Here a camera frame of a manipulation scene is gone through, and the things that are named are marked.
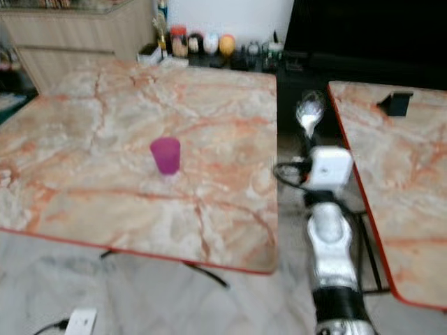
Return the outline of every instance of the orange ball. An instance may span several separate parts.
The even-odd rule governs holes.
[[[231,56],[231,54],[234,53],[235,48],[236,42],[233,35],[225,34],[219,40],[219,50],[222,55],[226,57]]]

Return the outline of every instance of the wooden cabinet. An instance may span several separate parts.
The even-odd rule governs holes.
[[[45,94],[79,64],[109,57],[135,60],[155,41],[152,2],[128,0],[106,13],[94,10],[0,10],[29,76]]]

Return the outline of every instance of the black clip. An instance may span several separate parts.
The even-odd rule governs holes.
[[[389,117],[405,117],[406,110],[413,92],[393,92],[377,105],[382,108]]]

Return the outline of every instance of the red table edge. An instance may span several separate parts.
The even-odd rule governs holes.
[[[337,104],[335,103],[334,96],[332,95],[332,91],[330,89],[330,82],[328,83],[328,93],[329,93],[328,95],[329,95],[330,102],[331,102],[332,107],[334,108],[334,111],[335,111],[335,116],[337,117],[337,122],[339,124],[340,130],[342,131],[343,142],[346,145],[346,148],[350,151],[351,147],[349,146],[348,138],[347,138],[346,133],[345,133],[344,128],[343,128],[342,119],[340,117]],[[397,287],[395,285],[395,282],[393,280],[393,276],[391,275],[390,266],[388,265],[388,261],[386,259],[385,249],[384,249],[382,241],[380,239],[380,234],[379,234],[379,231],[377,230],[376,221],[374,220],[374,217],[372,215],[371,207],[369,206],[369,203],[368,203],[368,200],[367,200],[367,197],[366,197],[366,192],[365,192],[365,189],[363,188],[363,184],[362,184],[362,181],[360,179],[360,175],[358,173],[357,165],[356,165],[355,161],[354,161],[354,164],[353,164],[353,171],[354,171],[354,175],[356,176],[356,180],[357,180],[357,183],[358,183],[358,186],[359,186],[359,189],[360,189],[360,193],[362,195],[363,202],[365,203],[366,212],[368,214],[368,218],[369,218],[369,221],[371,223],[371,227],[372,227],[372,232],[374,234],[374,238],[376,240],[377,246],[379,247],[379,253],[380,253],[380,256],[381,256],[381,261],[382,261],[382,264],[383,264],[383,268],[385,269],[386,278],[388,280],[388,284],[390,286],[391,292],[394,295],[394,297],[397,300],[400,300],[401,302],[403,302],[405,304],[408,304],[408,305],[411,305],[411,306],[436,309],[436,310],[439,310],[439,311],[447,311],[447,306],[429,305],[429,304],[424,304],[424,303],[420,303],[420,302],[417,302],[417,301],[411,301],[411,300],[408,300],[408,299],[404,298],[399,293],[399,291],[397,290]]]
[[[145,253],[142,251],[134,251],[134,250],[123,249],[123,248],[115,248],[115,247],[106,246],[106,245],[102,245],[102,244],[74,241],[72,239],[64,239],[63,237],[54,237],[54,236],[38,234],[38,233],[34,233],[34,232],[24,232],[24,231],[15,230],[12,228],[0,227],[0,232],[8,232],[8,233],[11,233],[14,235],[24,235],[24,236],[28,236],[28,237],[35,237],[38,239],[45,239],[47,241],[72,244],[72,245],[76,245],[76,246],[86,246],[86,247],[90,247],[90,248],[99,248],[102,250],[105,249],[105,250],[113,251],[116,253],[123,253],[123,254],[128,254],[128,255],[135,255],[135,256],[143,256],[143,257],[147,257],[147,258],[154,258],[156,260],[167,260],[170,262],[182,262],[182,263],[187,263],[187,264],[196,265],[196,266],[209,267],[209,268],[213,268],[213,269],[236,271],[236,272],[240,272],[243,274],[257,274],[257,275],[269,276],[269,275],[272,275],[277,269],[277,263],[275,263],[274,267],[268,271],[249,270],[249,269],[245,269],[245,268],[241,268],[241,267],[227,267],[225,265],[206,263],[206,262],[201,262],[201,261],[197,261],[197,260],[187,260],[184,258],[179,258],[179,257],[174,257],[174,256],[165,256],[165,255],[159,255],[159,254],[155,254],[155,253]]]

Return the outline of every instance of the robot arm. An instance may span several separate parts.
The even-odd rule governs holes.
[[[311,256],[312,295],[316,307],[317,335],[375,335],[359,290],[349,249],[351,227],[340,208],[337,194],[346,184],[353,161],[338,147],[318,147],[314,128],[323,116],[323,97],[311,92],[297,109],[306,139],[306,155],[300,163],[280,163],[274,169],[278,180],[305,192],[311,209],[307,222]],[[294,184],[281,176],[279,168],[301,168]]]
[[[352,231],[334,202],[311,204],[312,295],[318,335],[374,335],[349,255]]]

